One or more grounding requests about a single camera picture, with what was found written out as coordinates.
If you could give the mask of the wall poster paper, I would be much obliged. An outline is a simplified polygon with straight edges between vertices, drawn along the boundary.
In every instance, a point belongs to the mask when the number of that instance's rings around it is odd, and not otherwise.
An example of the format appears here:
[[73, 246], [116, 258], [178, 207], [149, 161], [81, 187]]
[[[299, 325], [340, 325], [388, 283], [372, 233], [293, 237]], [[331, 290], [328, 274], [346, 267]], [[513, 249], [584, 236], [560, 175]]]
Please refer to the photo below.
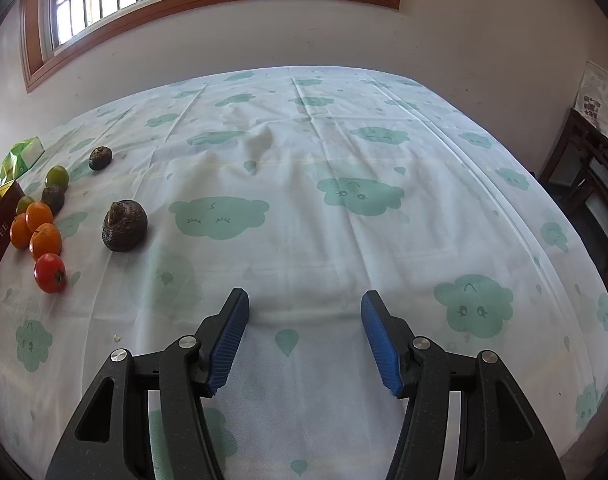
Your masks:
[[608, 71], [591, 61], [584, 66], [573, 109], [608, 139]]

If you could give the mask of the green tissue pack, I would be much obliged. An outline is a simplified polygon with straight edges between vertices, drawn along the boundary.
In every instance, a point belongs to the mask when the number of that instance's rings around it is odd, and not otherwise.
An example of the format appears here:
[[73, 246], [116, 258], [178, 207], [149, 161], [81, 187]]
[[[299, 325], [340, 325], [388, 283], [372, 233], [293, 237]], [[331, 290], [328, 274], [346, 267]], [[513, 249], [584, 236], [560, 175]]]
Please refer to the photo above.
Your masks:
[[13, 145], [0, 165], [0, 183], [7, 183], [22, 177], [45, 153], [42, 141], [33, 136]]

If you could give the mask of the cloud-print white tablecloth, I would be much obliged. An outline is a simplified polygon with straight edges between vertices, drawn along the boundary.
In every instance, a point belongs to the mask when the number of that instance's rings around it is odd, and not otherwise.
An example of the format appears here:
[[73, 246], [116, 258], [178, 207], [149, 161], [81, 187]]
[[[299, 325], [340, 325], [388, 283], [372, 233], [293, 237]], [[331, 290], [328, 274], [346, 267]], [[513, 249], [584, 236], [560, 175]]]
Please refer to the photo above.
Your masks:
[[[562, 211], [489, 132], [431, 90], [373, 70], [269, 68], [194, 78], [89, 110], [42, 138], [21, 178], [70, 184], [56, 225], [68, 284], [29, 254], [0, 264], [0, 440], [42, 478], [116, 348], [159, 351], [231, 289], [251, 316], [205, 404], [229, 479], [382, 479], [404, 403], [360, 321], [387, 309], [448, 351], [496, 351], [558, 452], [608, 388], [608, 299]], [[112, 150], [100, 171], [97, 146]], [[134, 200], [146, 237], [111, 252]]]

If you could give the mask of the dark wooden cabinet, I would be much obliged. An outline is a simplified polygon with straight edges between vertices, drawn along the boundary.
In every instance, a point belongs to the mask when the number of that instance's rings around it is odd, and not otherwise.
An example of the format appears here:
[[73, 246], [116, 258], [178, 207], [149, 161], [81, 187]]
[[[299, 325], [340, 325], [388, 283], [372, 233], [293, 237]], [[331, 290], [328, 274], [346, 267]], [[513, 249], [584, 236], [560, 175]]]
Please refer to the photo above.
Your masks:
[[570, 110], [538, 176], [579, 231], [608, 288], [608, 139]]

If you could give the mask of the large orange mandarin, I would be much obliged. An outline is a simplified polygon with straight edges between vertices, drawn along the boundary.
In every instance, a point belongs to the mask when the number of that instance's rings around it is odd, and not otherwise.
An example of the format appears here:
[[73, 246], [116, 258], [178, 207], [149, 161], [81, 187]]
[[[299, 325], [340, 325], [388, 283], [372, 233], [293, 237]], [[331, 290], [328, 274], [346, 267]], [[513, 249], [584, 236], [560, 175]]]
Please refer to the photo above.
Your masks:
[[52, 223], [42, 223], [32, 234], [30, 240], [30, 253], [37, 261], [47, 254], [60, 255], [62, 250], [62, 236], [58, 228]]

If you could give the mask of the red tomato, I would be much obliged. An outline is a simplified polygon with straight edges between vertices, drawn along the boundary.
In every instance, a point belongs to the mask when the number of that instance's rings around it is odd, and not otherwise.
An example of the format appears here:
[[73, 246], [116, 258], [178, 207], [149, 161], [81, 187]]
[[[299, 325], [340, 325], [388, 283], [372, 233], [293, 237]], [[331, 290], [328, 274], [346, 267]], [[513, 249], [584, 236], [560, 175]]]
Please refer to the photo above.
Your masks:
[[56, 254], [40, 256], [34, 265], [34, 279], [46, 294], [61, 292], [66, 285], [66, 269], [63, 260]]

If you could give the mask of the large dark water chestnut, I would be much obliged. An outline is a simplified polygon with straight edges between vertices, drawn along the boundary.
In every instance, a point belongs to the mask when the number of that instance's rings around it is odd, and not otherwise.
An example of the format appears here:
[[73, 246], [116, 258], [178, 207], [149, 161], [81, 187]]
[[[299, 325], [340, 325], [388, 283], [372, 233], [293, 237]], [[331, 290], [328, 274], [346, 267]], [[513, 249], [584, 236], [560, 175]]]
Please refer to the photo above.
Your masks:
[[146, 237], [148, 216], [134, 200], [113, 202], [102, 223], [102, 241], [111, 252], [129, 252]]

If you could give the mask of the green tomato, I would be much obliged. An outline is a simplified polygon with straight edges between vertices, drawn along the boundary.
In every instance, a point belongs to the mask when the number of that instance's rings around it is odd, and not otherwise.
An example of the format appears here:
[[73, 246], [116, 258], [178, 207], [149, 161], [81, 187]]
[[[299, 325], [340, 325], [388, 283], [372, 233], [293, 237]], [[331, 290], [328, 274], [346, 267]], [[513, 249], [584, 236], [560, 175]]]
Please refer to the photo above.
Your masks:
[[27, 210], [27, 207], [30, 206], [32, 203], [34, 203], [34, 198], [32, 196], [22, 196], [18, 201], [18, 204], [16, 205], [16, 215], [18, 216], [19, 214], [24, 214], [24, 212]]
[[51, 167], [45, 176], [45, 186], [46, 188], [52, 188], [56, 186], [57, 188], [61, 188], [62, 191], [65, 191], [70, 183], [70, 175], [69, 171], [66, 170], [63, 166], [57, 165]]

